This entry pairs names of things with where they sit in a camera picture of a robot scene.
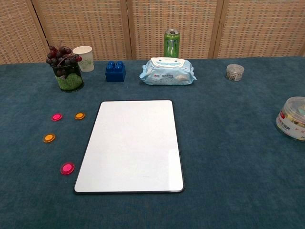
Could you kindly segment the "black mesh pen holder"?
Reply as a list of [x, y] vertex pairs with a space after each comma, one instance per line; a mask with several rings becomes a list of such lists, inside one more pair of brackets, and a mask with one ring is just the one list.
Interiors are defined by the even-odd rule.
[[84, 82], [78, 64], [67, 66], [50, 66], [55, 74], [59, 88], [65, 92], [77, 91], [83, 87]]

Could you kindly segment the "teal table cloth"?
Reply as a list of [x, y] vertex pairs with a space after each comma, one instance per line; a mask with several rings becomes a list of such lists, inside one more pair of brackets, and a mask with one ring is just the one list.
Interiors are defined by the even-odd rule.
[[[305, 142], [275, 126], [288, 98], [305, 97], [305, 57], [191, 63], [193, 84], [148, 86], [145, 60], [125, 61], [123, 83], [96, 62], [73, 93], [45, 63], [0, 65], [0, 229], [305, 229]], [[152, 99], [173, 101], [184, 191], [76, 194], [78, 173], [60, 167], [80, 167], [100, 102]]]

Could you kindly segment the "green drink can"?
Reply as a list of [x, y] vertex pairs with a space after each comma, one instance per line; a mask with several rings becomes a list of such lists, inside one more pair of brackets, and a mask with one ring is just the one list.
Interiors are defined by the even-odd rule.
[[179, 57], [180, 32], [176, 29], [167, 29], [164, 34], [164, 57]]

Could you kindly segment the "white paper cup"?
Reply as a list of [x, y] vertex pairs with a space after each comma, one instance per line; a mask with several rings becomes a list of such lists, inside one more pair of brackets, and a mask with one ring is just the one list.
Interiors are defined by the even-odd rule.
[[91, 46], [79, 46], [72, 50], [74, 54], [78, 54], [81, 57], [81, 61], [78, 63], [82, 72], [91, 72], [94, 70], [93, 53]]

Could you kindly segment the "woven bamboo folding screen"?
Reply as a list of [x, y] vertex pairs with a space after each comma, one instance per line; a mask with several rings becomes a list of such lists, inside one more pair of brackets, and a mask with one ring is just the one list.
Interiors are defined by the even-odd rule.
[[43, 62], [51, 45], [149, 59], [167, 29], [184, 59], [305, 57], [305, 0], [0, 0], [0, 64]]

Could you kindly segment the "small clear paper clip jar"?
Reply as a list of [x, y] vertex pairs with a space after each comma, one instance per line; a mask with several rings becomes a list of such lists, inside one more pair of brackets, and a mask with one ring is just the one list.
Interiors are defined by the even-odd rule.
[[226, 78], [231, 81], [240, 81], [244, 73], [244, 67], [238, 64], [229, 64], [226, 68]]

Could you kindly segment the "white magnetic whiteboard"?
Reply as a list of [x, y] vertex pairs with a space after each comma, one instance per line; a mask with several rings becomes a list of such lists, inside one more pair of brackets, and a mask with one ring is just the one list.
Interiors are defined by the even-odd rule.
[[173, 102], [101, 102], [74, 191], [179, 193], [183, 190]]

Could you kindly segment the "blue building block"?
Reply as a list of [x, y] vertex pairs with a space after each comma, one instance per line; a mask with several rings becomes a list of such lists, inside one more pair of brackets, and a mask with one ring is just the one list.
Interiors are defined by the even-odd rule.
[[110, 61], [106, 66], [106, 81], [107, 82], [124, 82], [126, 76], [125, 65], [122, 61]]

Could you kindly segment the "light blue wet wipes pack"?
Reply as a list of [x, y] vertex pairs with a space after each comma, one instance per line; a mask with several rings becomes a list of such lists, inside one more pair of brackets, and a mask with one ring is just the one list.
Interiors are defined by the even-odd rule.
[[142, 67], [139, 78], [147, 85], [183, 86], [196, 80], [188, 60], [171, 57], [152, 57]]

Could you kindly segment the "large clear binder clip jar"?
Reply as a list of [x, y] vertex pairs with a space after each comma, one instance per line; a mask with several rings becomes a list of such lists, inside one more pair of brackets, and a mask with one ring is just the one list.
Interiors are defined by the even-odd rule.
[[276, 118], [276, 126], [287, 136], [305, 142], [305, 97], [289, 98]]

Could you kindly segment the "dark purple grape bunch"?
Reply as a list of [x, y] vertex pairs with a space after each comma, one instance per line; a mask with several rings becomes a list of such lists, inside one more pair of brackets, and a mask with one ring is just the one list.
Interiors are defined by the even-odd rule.
[[81, 76], [78, 62], [82, 60], [78, 54], [73, 54], [67, 46], [49, 46], [46, 63], [53, 69], [56, 77], [66, 79], [70, 74]]

